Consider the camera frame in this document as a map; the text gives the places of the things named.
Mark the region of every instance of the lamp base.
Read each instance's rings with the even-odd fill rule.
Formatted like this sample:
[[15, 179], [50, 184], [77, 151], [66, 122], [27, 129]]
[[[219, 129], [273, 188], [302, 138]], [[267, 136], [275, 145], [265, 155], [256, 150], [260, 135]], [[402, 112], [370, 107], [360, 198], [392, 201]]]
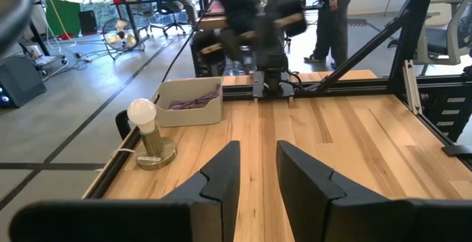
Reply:
[[171, 163], [177, 157], [176, 144], [173, 140], [162, 138], [163, 150], [159, 156], [146, 154], [136, 157], [136, 163], [143, 170], [158, 170]]

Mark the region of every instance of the white plastic bin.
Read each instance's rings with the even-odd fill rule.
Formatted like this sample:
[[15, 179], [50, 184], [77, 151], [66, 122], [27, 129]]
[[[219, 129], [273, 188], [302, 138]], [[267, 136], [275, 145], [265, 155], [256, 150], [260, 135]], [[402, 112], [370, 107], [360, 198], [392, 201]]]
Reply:
[[[171, 102], [197, 99], [210, 91], [214, 91], [218, 84], [220, 85], [219, 96], [209, 101], [204, 108], [169, 110]], [[159, 87], [159, 100], [156, 105], [156, 119], [161, 127], [218, 123], [223, 115], [221, 78], [208, 77], [167, 81]]]

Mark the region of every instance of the light bulb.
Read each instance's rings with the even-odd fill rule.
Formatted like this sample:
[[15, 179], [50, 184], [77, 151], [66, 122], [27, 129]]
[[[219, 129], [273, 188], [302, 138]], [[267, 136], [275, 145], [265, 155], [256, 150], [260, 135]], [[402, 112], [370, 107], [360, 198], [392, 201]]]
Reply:
[[156, 129], [156, 114], [156, 105], [148, 99], [136, 99], [128, 107], [128, 118], [143, 134], [150, 134]]

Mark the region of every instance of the fan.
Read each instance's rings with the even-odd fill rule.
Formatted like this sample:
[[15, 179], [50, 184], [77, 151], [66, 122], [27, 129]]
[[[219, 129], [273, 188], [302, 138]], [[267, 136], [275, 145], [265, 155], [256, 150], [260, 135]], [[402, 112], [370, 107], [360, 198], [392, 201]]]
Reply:
[[138, 45], [136, 38], [130, 32], [132, 32], [132, 29], [128, 26], [128, 21], [120, 18], [110, 19], [103, 26], [103, 40], [107, 49], [110, 47], [119, 53], [113, 56], [108, 49], [108, 54], [113, 59], [125, 52], [134, 50]]

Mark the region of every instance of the black shoe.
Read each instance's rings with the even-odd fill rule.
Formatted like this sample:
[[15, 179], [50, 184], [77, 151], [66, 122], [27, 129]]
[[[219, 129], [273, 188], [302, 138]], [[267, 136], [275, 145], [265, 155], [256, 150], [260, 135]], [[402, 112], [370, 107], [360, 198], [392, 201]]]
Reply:
[[326, 62], [326, 57], [320, 58], [320, 57], [316, 57], [314, 54], [311, 54], [309, 57], [304, 58], [304, 59], [305, 59], [305, 62], [308, 62], [308, 63]]

